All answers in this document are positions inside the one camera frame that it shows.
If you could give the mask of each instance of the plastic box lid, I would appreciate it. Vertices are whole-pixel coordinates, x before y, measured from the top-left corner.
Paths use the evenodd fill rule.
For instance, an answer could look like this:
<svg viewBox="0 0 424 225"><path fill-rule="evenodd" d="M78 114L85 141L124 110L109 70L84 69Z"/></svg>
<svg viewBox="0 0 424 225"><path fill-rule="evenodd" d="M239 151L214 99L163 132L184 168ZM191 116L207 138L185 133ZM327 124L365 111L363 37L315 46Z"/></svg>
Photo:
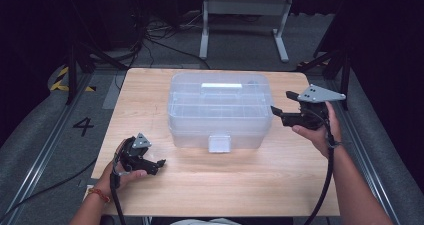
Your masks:
<svg viewBox="0 0 424 225"><path fill-rule="evenodd" d="M273 117L270 105L269 82L261 74L181 72L171 80L168 125L174 138L217 134L263 137Z"/></svg>

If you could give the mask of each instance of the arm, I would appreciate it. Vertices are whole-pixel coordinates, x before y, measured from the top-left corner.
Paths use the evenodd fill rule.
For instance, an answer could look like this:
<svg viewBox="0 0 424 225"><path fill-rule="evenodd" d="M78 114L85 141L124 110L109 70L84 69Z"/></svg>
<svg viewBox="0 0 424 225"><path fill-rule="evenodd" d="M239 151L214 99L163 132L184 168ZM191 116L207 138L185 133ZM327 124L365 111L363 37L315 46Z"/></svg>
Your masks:
<svg viewBox="0 0 424 225"><path fill-rule="evenodd" d="M336 141L342 141L339 122L332 105L327 102L331 133ZM326 131L293 126L293 131L311 140L312 144L328 158ZM372 194L352 159L343 146L334 150L334 182L343 224L392 224L384 209Z"/></svg>
<svg viewBox="0 0 424 225"><path fill-rule="evenodd" d="M118 147L117 152L119 151L124 141ZM111 195L112 195L112 192L110 191L110 182L109 182L111 172L112 172L112 162L110 162L106 166L99 181L96 183L96 185L94 185L94 188L100 189L102 193L109 198L111 198ZM136 179L142 178L146 175L147 175L146 171L138 170L138 171L131 172L129 175L122 176L119 190L125 187L127 183L134 181ZM71 225L100 224L100 219L103 213L103 207L105 203L106 202L102 198L100 198L98 194L96 193L88 194L85 197L83 203L81 204L81 207L78 209L77 213L74 215L74 217L72 218L69 224Z"/></svg>

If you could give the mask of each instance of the human hand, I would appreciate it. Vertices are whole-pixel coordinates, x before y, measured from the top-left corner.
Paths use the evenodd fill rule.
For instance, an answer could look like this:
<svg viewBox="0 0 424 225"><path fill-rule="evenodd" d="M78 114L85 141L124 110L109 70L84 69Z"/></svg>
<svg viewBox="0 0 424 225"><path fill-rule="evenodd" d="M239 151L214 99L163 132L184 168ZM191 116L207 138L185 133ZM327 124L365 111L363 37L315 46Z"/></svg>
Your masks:
<svg viewBox="0 0 424 225"><path fill-rule="evenodd" d="M334 111L333 106L330 102L325 102L328 109L328 117L330 120L331 134L334 136L334 140L341 142L341 130L339 120L336 117L336 113ZM325 126L321 126L316 131L309 130L305 127L295 125L292 127L292 130L299 134L300 136L310 140L312 144L321 152L321 154L328 158L328 144L327 144L327 130Z"/></svg>
<svg viewBox="0 0 424 225"><path fill-rule="evenodd" d="M116 154L119 153L121 150L121 147L125 144L126 139L124 139L121 144L116 149ZM116 169L118 171L124 171L124 168L122 167L122 164L118 162ZM111 161L103 170L102 176L97 181L96 185L94 185L94 188L100 189L104 195L109 196L111 195L110 190L110 174L113 170L113 161ZM118 190L124 188L128 183L143 178L144 176L147 176L147 172L144 170L137 170L137 171L131 171L128 175L123 175L120 177L120 186Z"/></svg>

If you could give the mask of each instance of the clear plastic storage box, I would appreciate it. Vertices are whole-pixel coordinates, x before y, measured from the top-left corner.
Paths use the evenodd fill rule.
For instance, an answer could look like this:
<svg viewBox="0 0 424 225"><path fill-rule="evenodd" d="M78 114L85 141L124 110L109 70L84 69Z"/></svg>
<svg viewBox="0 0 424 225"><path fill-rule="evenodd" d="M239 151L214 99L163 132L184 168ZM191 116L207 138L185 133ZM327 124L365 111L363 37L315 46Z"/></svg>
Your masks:
<svg viewBox="0 0 424 225"><path fill-rule="evenodd" d="M271 126L270 105L261 74L182 72L171 81L169 129L177 147L258 148Z"/></svg>

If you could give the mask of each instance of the tabletop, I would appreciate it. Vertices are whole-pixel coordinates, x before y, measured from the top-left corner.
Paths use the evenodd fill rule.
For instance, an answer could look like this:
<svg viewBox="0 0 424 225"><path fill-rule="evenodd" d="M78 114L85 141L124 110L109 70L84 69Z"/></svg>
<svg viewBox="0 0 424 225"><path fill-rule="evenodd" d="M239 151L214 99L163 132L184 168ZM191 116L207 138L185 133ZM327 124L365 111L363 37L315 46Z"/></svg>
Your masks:
<svg viewBox="0 0 424 225"><path fill-rule="evenodd" d="M127 72L92 178L99 178L125 138L143 133L153 144L144 158L166 159L156 176L118 191L128 216L309 216L325 181L327 160L310 141L284 127L274 116L258 149L209 153L205 148L180 148L168 128L168 93L178 72L256 73L269 80L276 107L298 112L286 91L303 92L304 74L285 72L132 68ZM113 203L105 213L116 214ZM334 183L318 216L338 216Z"/></svg>

